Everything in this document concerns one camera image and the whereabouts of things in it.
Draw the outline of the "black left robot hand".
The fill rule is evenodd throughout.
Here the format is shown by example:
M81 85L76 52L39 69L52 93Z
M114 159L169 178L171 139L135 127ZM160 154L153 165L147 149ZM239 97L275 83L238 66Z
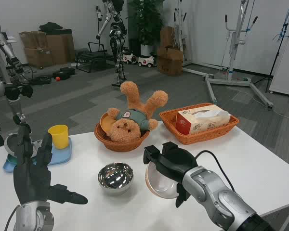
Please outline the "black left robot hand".
M13 183L20 204L47 200L61 204L68 202L85 205L88 203L85 196L69 191L64 185L51 185L51 172L48 164L52 159L52 136L49 133L44 135L41 147L38 148L35 164L31 159L33 145L28 125L19 127L17 138L15 150L17 164L13 170Z

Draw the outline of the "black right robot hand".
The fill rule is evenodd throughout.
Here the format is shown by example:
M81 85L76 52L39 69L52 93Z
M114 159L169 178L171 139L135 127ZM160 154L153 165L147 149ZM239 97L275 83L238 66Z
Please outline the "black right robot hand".
M162 151L150 145L144 149L143 163L148 165L146 181L153 193L165 199L175 198L176 207L187 201L190 193L183 187L183 178L198 166L191 153L173 142L164 143Z

